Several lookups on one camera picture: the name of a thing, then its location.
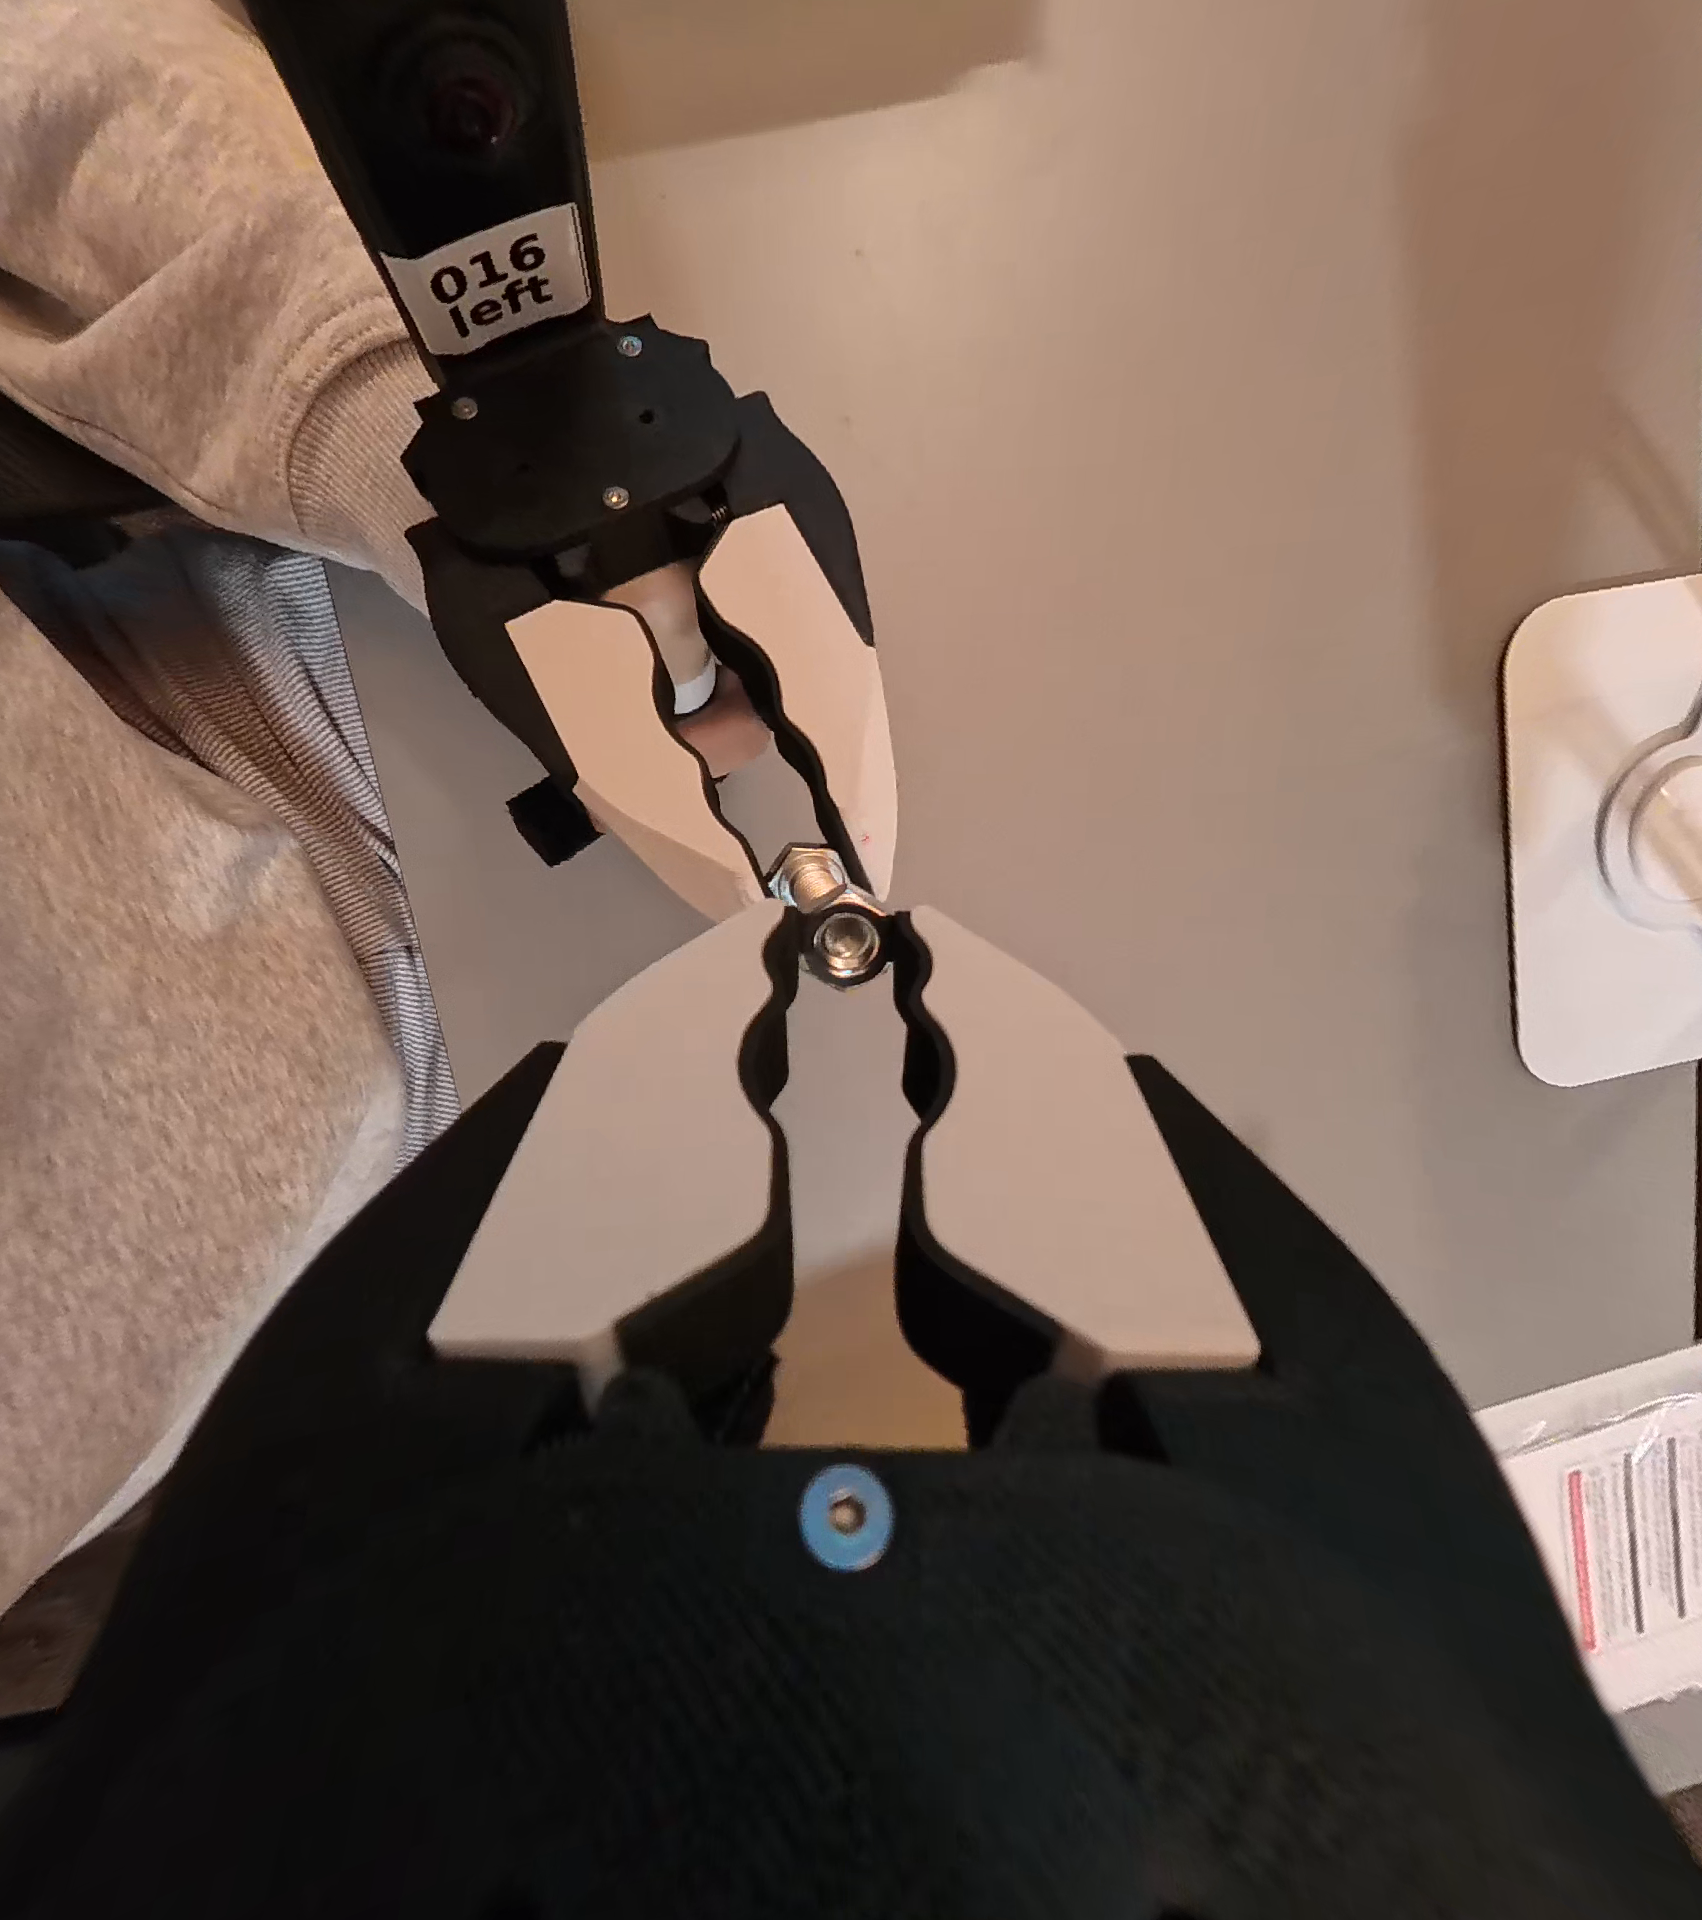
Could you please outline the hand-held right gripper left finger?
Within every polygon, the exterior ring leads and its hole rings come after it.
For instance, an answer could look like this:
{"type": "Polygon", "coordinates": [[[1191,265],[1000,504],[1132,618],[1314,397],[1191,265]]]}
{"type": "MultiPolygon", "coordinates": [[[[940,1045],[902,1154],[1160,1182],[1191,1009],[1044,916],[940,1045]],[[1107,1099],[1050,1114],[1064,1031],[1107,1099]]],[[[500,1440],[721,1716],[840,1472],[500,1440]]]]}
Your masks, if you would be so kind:
{"type": "Polygon", "coordinates": [[[701,1395],[793,1305],[783,1092],[799,918],[776,900],[637,971],[577,1023],[435,1310],[437,1356],[655,1371],[701,1395]]]}

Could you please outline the metal hex nut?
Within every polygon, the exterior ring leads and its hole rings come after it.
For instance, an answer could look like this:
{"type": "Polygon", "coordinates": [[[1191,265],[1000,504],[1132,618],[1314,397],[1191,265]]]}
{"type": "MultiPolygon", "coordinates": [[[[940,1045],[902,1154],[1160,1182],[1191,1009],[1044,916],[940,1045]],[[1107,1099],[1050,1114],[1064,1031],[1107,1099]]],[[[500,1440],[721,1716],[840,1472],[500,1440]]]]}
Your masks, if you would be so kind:
{"type": "Polygon", "coordinates": [[[878,979],[890,966],[890,914],[856,889],[804,914],[799,961],[817,982],[851,991],[878,979]]]}

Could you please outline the person's torso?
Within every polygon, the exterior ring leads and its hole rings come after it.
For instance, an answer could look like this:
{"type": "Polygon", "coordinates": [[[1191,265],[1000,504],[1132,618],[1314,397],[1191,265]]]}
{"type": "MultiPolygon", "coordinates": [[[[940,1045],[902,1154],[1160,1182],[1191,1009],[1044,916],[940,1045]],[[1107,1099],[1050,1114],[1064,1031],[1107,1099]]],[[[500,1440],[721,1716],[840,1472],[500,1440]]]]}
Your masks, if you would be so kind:
{"type": "Polygon", "coordinates": [[[0,539],[0,1617],[456,1114],[313,555],[0,539]]]}

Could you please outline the person's left hand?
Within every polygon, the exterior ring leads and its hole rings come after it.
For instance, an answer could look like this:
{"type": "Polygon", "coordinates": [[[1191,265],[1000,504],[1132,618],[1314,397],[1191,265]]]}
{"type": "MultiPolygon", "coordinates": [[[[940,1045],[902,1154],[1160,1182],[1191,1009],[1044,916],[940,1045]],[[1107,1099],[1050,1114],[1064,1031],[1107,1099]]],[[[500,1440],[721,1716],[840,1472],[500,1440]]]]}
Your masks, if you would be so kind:
{"type": "Polygon", "coordinates": [[[677,716],[673,734],[716,783],[755,761],[772,745],[767,724],[736,685],[720,687],[701,707],[677,716]]]}

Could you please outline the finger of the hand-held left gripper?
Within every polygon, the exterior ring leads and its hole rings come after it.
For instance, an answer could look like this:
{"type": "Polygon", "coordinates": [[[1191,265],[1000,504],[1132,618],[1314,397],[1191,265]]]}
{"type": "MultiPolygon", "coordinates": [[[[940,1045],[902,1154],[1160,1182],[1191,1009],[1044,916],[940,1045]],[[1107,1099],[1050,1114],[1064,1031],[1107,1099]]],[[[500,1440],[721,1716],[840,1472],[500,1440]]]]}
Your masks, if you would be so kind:
{"type": "Polygon", "coordinates": [[[886,900],[899,804],[879,659],[785,506],[716,536],[699,562],[699,619],[804,782],[823,842],[886,900]]]}
{"type": "Polygon", "coordinates": [[[721,816],[703,755],[682,735],[646,622],[615,604],[546,602],[503,634],[544,707],[586,812],[706,920],[767,889],[721,816]]]}

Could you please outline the white stand base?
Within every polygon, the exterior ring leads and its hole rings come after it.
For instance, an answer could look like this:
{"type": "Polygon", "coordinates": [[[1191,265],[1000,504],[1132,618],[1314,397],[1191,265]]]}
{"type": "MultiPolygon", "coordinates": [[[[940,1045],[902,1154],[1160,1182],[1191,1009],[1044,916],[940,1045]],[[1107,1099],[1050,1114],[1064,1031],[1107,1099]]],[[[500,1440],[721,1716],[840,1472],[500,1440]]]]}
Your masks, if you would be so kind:
{"type": "Polygon", "coordinates": [[[1702,572],[1552,597],[1502,665],[1519,1062],[1579,1090],[1702,1059],[1702,572]]]}

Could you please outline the person's left forearm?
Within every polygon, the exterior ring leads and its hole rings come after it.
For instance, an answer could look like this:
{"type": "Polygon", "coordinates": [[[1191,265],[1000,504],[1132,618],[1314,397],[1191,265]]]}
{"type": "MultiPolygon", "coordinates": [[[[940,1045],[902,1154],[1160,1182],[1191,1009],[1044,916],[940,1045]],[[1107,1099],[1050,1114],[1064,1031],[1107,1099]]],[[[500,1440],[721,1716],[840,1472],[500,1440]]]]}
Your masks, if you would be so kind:
{"type": "Polygon", "coordinates": [[[432,378],[236,3],[0,1],[0,392],[425,606],[432,378]]]}

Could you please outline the grey desk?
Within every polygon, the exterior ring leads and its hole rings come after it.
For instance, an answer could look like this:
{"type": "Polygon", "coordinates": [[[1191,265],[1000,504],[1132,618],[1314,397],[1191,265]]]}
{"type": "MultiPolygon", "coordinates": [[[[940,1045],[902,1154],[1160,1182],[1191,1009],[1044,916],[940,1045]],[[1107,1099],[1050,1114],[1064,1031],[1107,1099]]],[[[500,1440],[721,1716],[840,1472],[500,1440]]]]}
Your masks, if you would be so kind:
{"type": "Polygon", "coordinates": [[[1469,1401],[1688,1343],[1695,1080],[1509,1021],[1500,661],[1702,538],[1702,3],[571,3],[610,307],[844,492],[894,896],[1469,1401]]]}

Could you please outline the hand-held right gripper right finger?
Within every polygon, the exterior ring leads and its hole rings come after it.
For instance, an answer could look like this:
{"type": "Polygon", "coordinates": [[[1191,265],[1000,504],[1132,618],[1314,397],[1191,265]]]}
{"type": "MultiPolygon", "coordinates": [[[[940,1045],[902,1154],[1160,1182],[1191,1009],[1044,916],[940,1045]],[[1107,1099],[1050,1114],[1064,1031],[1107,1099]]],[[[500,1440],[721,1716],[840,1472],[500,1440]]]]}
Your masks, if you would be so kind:
{"type": "Polygon", "coordinates": [[[942,909],[897,920],[916,1057],[897,1310],[942,1373],[1243,1371],[1259,1342],[1122,1041],[942,909]]]}

